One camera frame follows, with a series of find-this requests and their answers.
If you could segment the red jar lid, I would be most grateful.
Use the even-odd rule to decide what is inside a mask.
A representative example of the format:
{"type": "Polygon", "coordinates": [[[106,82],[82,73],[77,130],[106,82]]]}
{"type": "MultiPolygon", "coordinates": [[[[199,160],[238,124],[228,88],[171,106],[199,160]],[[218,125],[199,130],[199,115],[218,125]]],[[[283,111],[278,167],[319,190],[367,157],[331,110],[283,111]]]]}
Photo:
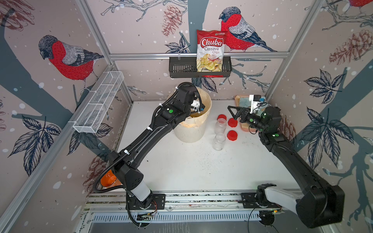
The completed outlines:
{"type": "Polygon", "coordinates": [[[234,130],[231,130],[227,133],[227,138],[230,140],[230,141],[236,141],[237,138],[238,138],[238,133],[234,130]]]}
{"type": "Polygon", "coordinates": [[[219,120],[219,119],[227,120],[227,116],[224,115],[224,114],[220,114],[220,115],[217,117],[217,120],[219,120]]]}
{"type": "Polygon", "coordinates": [[[235,128],[238,125],[238,121],[234,118],[230,118],[227,123],[231,128],[235,128]]]}

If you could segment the glass jar with tea leaves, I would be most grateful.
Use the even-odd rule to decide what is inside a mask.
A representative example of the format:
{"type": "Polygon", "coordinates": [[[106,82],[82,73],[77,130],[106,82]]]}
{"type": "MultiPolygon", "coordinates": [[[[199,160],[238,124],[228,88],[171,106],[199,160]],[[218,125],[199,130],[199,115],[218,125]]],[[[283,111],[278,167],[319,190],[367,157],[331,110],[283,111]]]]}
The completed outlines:
{"type": "Polygon", "coordinates": [[[214,132],[215,134],[224,134],[227,126],[227,121],[224,118],[217,119],[215,124],[214,132]]]}

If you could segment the red-lidded glass jar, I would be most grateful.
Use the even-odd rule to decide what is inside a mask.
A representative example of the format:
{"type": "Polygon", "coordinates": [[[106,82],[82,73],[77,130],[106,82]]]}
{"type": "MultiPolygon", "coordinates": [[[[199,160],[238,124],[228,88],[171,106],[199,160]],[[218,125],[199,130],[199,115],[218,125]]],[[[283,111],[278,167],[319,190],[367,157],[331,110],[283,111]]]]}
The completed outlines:
{"type": "Polygon", "coordinates": [[[226,137],[225,134],[218,133],[215,135],[212,143],[214,150],[221,151],[225,145],[226,137]]]}

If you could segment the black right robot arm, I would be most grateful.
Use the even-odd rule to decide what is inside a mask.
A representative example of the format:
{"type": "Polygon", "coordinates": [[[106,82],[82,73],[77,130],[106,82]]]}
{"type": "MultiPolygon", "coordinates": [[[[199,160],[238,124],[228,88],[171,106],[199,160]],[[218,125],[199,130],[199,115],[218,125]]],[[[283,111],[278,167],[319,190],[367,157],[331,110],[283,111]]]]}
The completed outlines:
{"type": "Polygon", "coordinates": [[[261,143],[282,162],[302,190],[302,194],[296,194],[272,183],[262,184],[256,190],[257,205],[267,207],[276,204],[284,207],[295,213],[308,228],[341,222],[344,191],[328,183],[291,149],[289,141],[278,129],[282,119],[280,109],[267,107],[260,116],[248,108],[235,109],[237,113],[233,113],[232,117],[258,131],[261,143]]]}

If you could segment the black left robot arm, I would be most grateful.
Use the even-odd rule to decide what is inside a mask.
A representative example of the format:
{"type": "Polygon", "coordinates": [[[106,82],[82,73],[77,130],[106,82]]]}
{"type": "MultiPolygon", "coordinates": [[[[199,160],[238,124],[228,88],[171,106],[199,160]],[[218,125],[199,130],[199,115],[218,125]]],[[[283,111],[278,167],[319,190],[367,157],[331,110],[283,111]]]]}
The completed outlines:
{"type": "Polygon", "coordinates": [[[144,175],[138,167],[150,150],[168,133],[196,112],[204,111],[205,105],[195,85],[181,83],[176,91],[153,112],[150,125],[132,143],[120,152],[108,155],[109,166],[103,172],[113,172],[129,196],[134,196],[141,208],[148,208],[152,202],[152,191],[147,187],[144,175]]]}

